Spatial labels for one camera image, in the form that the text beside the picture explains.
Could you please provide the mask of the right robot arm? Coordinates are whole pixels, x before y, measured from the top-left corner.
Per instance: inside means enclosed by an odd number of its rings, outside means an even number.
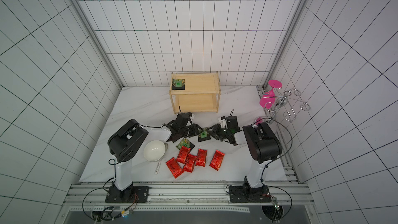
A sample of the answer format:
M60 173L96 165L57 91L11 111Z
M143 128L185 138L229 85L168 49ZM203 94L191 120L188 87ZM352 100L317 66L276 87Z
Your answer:
M219 124L208 128L208 132L217 140L227 139L237 145L235 134L242 134L253 159L250 171L244 178L243 192L246 195L265 195L268 186L264 183L264 175L269 165L282 158L289 151L284 151L281 141L269 126L270 122L279 123L270 117L259 117L253 124L243 126L238 131L223 129Z

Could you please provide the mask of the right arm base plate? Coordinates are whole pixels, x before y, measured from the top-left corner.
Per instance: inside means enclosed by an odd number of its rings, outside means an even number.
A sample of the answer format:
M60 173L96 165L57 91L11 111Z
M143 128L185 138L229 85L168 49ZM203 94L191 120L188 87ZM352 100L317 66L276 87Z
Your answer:
M271 203L272 197L266 186L251 188L249 185L229 186L227 193L231 203Z

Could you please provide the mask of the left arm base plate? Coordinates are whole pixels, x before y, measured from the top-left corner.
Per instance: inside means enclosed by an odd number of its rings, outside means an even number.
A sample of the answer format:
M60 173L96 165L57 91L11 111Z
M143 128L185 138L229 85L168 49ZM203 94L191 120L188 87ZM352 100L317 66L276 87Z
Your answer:
M125 190L121 191L116 186L112 185L108 189L105 199L106 203L146 203L149 195L149 187L147 186L132 186L130 185Z

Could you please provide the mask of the green tea bag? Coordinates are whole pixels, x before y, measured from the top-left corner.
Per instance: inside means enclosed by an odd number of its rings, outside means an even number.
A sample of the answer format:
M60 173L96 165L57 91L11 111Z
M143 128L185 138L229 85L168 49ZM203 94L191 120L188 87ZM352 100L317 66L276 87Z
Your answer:
M198 135L198 142L204 142L208 140L211 140L211 136L206 129L203 129L203 131Z
M181 147L186 147L192 150L195 147L195 145L192 142L190 142L187 138L184 138L181 139L181 141L176 145L176 148L178 150L180 150Z
M184 90L185 85L185 79L172 79L172 90Z

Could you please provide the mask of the wooden two-tier shelf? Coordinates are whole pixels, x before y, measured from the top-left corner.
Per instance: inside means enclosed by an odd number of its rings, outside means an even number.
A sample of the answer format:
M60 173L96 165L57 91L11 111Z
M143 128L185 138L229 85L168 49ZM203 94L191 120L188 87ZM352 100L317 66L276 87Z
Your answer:
M185 79L184 90L172 90L172 79ZM172 74L169 95L173 112L204 113L219 111L221 87L219 73Z

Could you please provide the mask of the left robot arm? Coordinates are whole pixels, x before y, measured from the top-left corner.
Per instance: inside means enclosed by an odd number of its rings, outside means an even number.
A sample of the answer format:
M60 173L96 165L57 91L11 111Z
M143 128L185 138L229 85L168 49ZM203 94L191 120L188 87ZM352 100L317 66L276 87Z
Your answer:
M182 138L190 138L204 131L198 124L192 122L193 115L178 114L175 120L159 127L143 125L135 119L128 120L107 142L109 152L114 156L115 181L113 187L123 192L133 185L131 160L138 153L145 139L154 130L164 132L166 142L176 142Z

